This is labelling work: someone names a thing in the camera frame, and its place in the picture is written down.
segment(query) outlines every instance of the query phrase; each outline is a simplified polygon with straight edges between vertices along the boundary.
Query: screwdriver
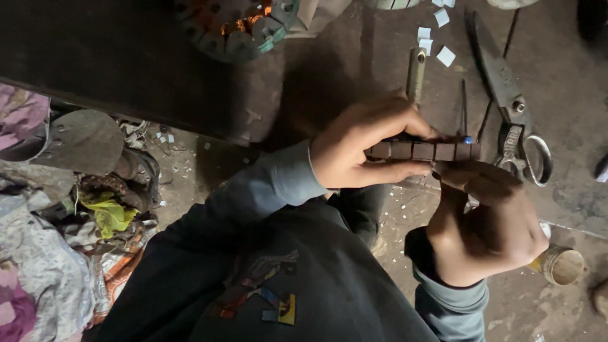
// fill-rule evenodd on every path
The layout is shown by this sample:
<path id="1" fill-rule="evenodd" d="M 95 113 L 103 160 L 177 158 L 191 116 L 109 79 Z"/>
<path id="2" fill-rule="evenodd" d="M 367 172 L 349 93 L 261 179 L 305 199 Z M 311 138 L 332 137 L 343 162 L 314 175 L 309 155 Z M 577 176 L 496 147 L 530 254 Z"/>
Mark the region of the screwdriver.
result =
<path id="1" fill-rule="evenodd" d="M 462 120 L 461 120 L 460 133 L 462 135 L 464 135 L 465 144 L 472 144 L 473 138 L 469 136 L 467 126 L 468 125 L 467 125 L 467 112 L 466 112 L 466 83 L 465 83 L 465 79 L 462 79 Z"/>

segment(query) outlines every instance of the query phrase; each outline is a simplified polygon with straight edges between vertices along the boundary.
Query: left hand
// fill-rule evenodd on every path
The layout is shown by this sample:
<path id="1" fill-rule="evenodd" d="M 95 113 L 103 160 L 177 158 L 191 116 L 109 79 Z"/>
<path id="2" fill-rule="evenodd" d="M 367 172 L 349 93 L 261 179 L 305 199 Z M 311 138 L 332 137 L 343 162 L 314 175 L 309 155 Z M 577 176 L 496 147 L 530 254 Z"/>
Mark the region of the left hand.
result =
<path id="1" fill-rule="evenodd" d="M 429 173 L 429 162 L 367 162 L 366 149 L 402 131 L 425 141 L 443 137 L 418 114 L 403 90 L 348 107 L 311 143 L 310 159 L 319 183 L 327 189 L 364 187 Z"/>

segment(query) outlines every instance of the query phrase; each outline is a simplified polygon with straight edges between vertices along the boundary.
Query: right hand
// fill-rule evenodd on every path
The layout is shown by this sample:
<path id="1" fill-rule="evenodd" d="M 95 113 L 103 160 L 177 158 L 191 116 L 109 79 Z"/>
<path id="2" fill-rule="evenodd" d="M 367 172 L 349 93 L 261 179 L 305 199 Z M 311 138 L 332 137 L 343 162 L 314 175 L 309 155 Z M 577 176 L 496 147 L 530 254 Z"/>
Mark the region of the right hand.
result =
<path id="1" fill-rule="evenodd" d="M 464 214 L 468 195 L 480 205 Z M 441 173 L 441 201 L 426 232 L 437 275 L 455 287 L 528 265 L 549 245 L 523 183 L 483 162 Z"/>

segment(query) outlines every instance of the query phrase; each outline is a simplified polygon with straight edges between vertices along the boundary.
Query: scissor blade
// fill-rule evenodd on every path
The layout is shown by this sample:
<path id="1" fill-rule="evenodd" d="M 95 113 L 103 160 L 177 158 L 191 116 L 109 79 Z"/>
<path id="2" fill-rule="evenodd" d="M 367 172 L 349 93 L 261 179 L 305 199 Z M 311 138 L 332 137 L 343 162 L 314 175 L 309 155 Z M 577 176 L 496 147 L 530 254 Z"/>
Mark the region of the scissor blade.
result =
<path id="1" fill-rule="evenodd" d="M 502 52 L 476 11 L 466 14 L 466 24 L 494 101 L 500 107 L 511 108 L 513 100 L 519 97 L 521 92 L 513 82 L 513 73 L 502 57 Z"/>

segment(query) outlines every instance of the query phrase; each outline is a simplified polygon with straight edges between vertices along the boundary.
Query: bolt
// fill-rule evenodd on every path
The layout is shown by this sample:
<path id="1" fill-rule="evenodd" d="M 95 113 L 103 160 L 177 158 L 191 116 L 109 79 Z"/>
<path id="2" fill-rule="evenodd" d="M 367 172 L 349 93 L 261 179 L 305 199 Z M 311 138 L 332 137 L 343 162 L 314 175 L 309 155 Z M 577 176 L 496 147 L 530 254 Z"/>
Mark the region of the bolt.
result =
<path id="1" fill-rule="evenodd" d="M 514 111 L 516 111 L 518 113 L 521 113 L 525 109 L 526 109 L 526 105 L 523 104 L 523 102 L 521 102 L 521 101 L 515 101 L 515 102 L 513 102 L 513 110 Z"/>

